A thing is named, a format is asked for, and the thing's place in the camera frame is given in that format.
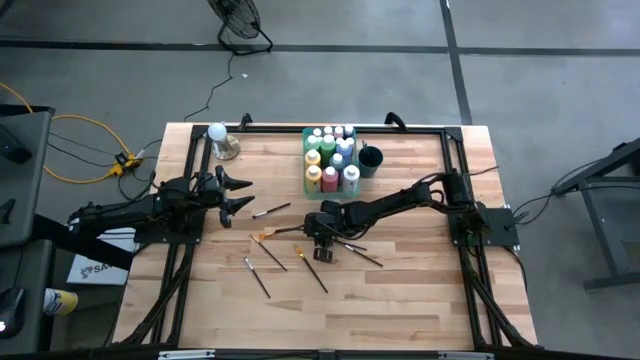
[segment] paintbrush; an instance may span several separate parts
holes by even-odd
[[[338,240],[338,239],[335,239],[335,240],[333,240],[333,241],[337,242],[338,244],[342,244],[342,245],[349,245],[349,246],[351,246],[352,248],[356,248],[356,249],[358,249],[358,250],[367,251],[367,248],[363,248],[362,246],[349,244],[349,243],[346,243],[346,242],[344,242],[344,241],[340,241],[340,240]]]
[[[280,233],[283,233],[283,232],[303,231],[303,228],[304,228],[304,225],[299,225],[299,226],[295,226],[295,227],[292,227],[292,228],[277,229],[277,230],[274,230],[274,231],[272,231],[270,233],[260,233],[260,234],[258,234],[258,238],[260,239],[260,241],[262,241],[262,240],[264,240],[264,239],[266,239],[266,238],[268,238],[270,236],[273,236],[275,234],[280,234]]]
[[[253,215],[253,218],[254,218],[254,219],[257,219],[257,218],[259,218],[259,217],[261,217],[261,216],[265,216],[265,215],[267,215],[267,214],[269,214],[269,213],[272,213],[272,212],[274,212],[274,211],[278,211],[278,210],[280,210],[280,209],[286,208],[286,207],[287,207],[287,206],[289,206],[289,205],[291,205],[291,203],[286,203],[286,204],[284,204],[284,205],[280,205],[280,206],[274,207],[273,209],[269,209],[269,210],[266,210],[266,211],[263,211],[263,212],[261,212],[261,213],[258,213],[258,214]]]
[[[275,256],[273,256],[273,254],[271,253],[271,251],[269,251],[269,249],[267,249],[267,248],[266,248],[266,247],[265,247],[265,246],[264,246],[264,245],[263,245],[263,244],[258,240],[258,238],[256,238],[256,237],[255,237],[255,235],[251,234],[250,236],[251,236],[251,238],[252,238],[253,240],[255,240],[255,242],[257,242],[257,243],[258,243],[258,245],[260,245],[260,247],[262,248],[262,250],[264,250],[264,252],[266,252],[269,256],[271,256],[271,258],[273,259],[273,261],[277,262],[277,263],[278,263],[278,265],[280,265],[280,267],[282,268],[282,270],[287,271],[287,268],[286,268],[286,267],[284,267],[284,265],[282,265],[282,263],[280,263],[280,261],[278,261],[278,259],[276,259],[276,257],[275,257]]]
[[[247,266],[249,267],[249,270],[251,270],[251,273],[253,273],[253,276],[255,276],[256,280],[258,280],[258,284],[260,284],[260,287],[262,288],[262,290],[264,290],[264,293],[267,294],[267,297],[269,299],[271,299],[271,295],[269,295],[269,292],[267,291],[267,288],[264,287],[264,284],[262,283],[262,280],[260,280],[260,277],[258,276],[258,273],[253,269],[253,265],[251,265],[251,263],[249,262],[249,259],[247,259],[247,257],[244,257],[244,262],[247,263]]]
[[[371,261],[372,263],[380,266],[380,267],[384,267],[384,265],[380,264],[379,262],[373,260],[372,258],[368,257],[367,255],[361,253],[360,251],[356,250],[353,248],[353,245],[349,245],[349,244],[344,244],[344,247],[346,247],[347,249],[351,250],[352,252],[360,255],[361,257],[363,257],[364,259]]]
[[[322,286],[322,290],[324,290],[324,292],[328,294],[329,290],[327,290],[327,288],[322,283],[322,280],[320,280],[320,278],[318,277],[318,274],[316,274],[316,272],[313,270],[313,268],[311,267],[311,264],[309,264],[309,260],[307,260],[307,258],[304,257],[304,253],[302,252],[302,249],[300,249],[300,247],[297,244],[293,244],[293,248],[298,253],[298,256],[300,256],[302,260],[304,260],[304,263],[307,265],[309,270],[311,270],[311,273],[313,274],[313,276],[315,276],[316,280],[318,280],[318,283],[320,284],[320,286]]]

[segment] gray concrete floor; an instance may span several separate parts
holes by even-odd
[[[263,28],[278,44],[446,45],[437,0],[256,3]],[[449,3],[461,46],[640,46],[640,3],[634,0]],[[218,26],[205,1],[21,0],[0,21],[0,35],[210,43]],[[167,122],[181,121],[202,106],[210,86],[225,78],[228,57],[222,52],[0,49],[0,80],[32,104],[100,119],[139,149],[160,137]],[[568,170],[640,134],[640,58],[463,56],[461,62],[473,122],[490,127],[505,197],[514,206],[545,194]],[[215,93],[211,109],[196,120],[237,121],[250,112],[256,121],[377,123],[395,111],[408,123],[460,124],[447,55],[277,52],[235,59],[232,73],[234,80]],[[0,92],[0,102],[16,100]],[[104,132],[83,123],[56,122],[53,130],[118,150]],[[96,161],[110,160],[63,145]],[[102,174],[53,150],[46,162],[73,178]],[[153,167],[148,162],[143,171]],[[130,181],[125,188],[134,193],[140,185]],[[44,176],[39,212],[64,221],[89,200],[122,197],[113,180],[77,186]],[[640,286],[591,294],[582,289],[584,280],[602,277],[607,269],[579,195],[552,201],[520,236],[540,344],[640,354]],[[58,259],[59,286],[64,286],[68,259]],[[75,330],[60,335],[60,346],[104,341],[118,289],[112,293],[107,305],[87,305],[68,319]]]

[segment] electric fan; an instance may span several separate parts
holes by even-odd
[[[271,51],[273,42],[260,28],[260,15],[252,0],[207,0],[207,2],[222,20],[222,26],[218,32],[218,42],[225,49],[238,56]],[[233,44],[227,44],[222,40],[225,28],[243,39],[254,39],[260,34],[267,39],[269,46],[264,49],[239,52]]]

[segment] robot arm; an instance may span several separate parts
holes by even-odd
[[[438,173],[372,202],[339,204],[323,201],[321,212],[307,214],[304,221],[305,234],[315,241],[313,257],[329,263],[333,257],[330,248],[335,239],[359,239],[378,220],[416,207],[430,207],[443,214],[462,213],[464,216],[461,223],[466,227],[465,231],[478,233],[486,228],[486,223],[471,200],[468,181],[468,176],[455,171],[450,174]],[[430,186],[436,182],[442,182],[444,193],[431,190]],[[445,199],[433,199],[433,193],[444,194],[446,203]]]
[[[179,177],[162,182],[155,194],[120,204],[87,206],[69,218],[71,237],[95,238],[109,229],[132,227],[136,229],[136,242],[184,242],[191,230],[196,229],[200,216],[213,208],[220,209],[220,222],[231,227],[231,216],[254,199],[247,196],[229,199],[226,190],[234,191],[251,186],[250,181],[230,178],[222,168],[216,174],[196,174],[196,184]]]

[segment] yellow extension cord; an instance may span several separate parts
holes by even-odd
[[[18,100],[20,100],[24,104],[24,106],[27,108],[29,113],[33,114],[33,109],[31,108],[31,106],[29,106],[29,103],[18,92],[16,92],[15,90],[13,90],[12,88],[10,88],[8,85],[6,85],[5,83],[3,83],[1,81],[0,81],[0,86],[5,88],[7,91],[12,93],[13,95],[15,95],[18,98]],[[118,140],[118,142],[120,143],[120,146],[122,146],[122,149],[124,149],[124,151],[127,154],[128,158],[132,155],[132,153],[129,151],[129,148],[127,148],[127,146],[124,144],[122,139],[120,139],[120,137],[113,130],[111,130],[111,128],[109,128],[107,125],[101,123],[98,120],[94,120],[94,119],[88,118],[86,116],[71,115],[71,114],[69,114],[69,115],[58,115],[58,116],[54,116],[52,118],[52,120],[58,120],[58,119],[76,119],[76,120],[82,120],[82,121],[86,121],[86,122],[89,122],[91,124],[100,126],[101,128],[107,130],[107,132],[109,132],[109,134],[111,134],[111,136],[113,136],[116,140]],[[54,178],[56,178],[56,179],[58,179],[60,181],[64,181],[64,182],[71,183],[71,184],[94,184],[94,183],[106,180],[109,177],[114,175],[112,170],[110,170],[104,176],[96,178],[96,179],[73,180],[73,179],[68,179],[68,178],[62,177],[62,176],[54,173],[53,171],[51,171],[51,169],[49,169],[46,166],[43,166],[43,168],[44,168],[44,171],[47,172],[47,174],[53,176]]]

